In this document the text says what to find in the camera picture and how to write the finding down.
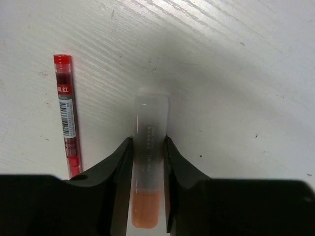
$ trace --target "white wood grain surface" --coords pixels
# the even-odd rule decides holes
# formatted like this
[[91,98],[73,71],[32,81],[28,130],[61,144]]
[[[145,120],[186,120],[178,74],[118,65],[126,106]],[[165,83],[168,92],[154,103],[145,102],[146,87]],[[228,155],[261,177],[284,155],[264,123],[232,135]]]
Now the white wood grain surface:
[[[315,0],[2,0],[0,173],[67,178],[52,56],[71,54],[84,169],[162,86],[168,135],[212,177],[315,187]],[[145,235],[161,235],[159,227]],[[129,235],[136,235],[132,227]]]

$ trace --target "red cap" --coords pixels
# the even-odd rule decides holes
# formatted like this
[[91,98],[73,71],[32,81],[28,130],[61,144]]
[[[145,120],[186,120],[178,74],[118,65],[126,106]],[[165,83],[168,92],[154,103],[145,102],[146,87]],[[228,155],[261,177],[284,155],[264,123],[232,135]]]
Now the red cap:
[[55,64],[71,64],[71,56],[66,54],[54,55]]

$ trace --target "red ink refill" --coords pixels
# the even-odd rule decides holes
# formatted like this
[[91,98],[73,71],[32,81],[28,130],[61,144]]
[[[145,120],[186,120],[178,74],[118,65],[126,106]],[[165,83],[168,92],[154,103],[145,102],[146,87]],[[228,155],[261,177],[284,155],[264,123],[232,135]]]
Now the red ink refill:
[[78,118],[73,90],[70,55],[54,55],[65,153],[70,178],[82,172]]

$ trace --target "barcode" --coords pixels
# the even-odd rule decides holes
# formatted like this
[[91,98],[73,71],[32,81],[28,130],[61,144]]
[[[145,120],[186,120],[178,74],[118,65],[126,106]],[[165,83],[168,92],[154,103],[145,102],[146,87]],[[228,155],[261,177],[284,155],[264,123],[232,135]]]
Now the barcode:
[[76,135],[72,99],[59,100],[59,106],[63,125],[63,136],[67,139],[74,138]]

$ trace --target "pen refill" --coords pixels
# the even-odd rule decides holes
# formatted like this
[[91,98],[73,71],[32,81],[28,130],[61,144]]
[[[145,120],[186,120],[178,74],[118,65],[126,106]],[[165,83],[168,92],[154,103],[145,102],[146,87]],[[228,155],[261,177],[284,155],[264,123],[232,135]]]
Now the pen refill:
[[158,224],[168,106],[163,94],[141,93],[135,99],[131,190],[132,223],[137,228]]

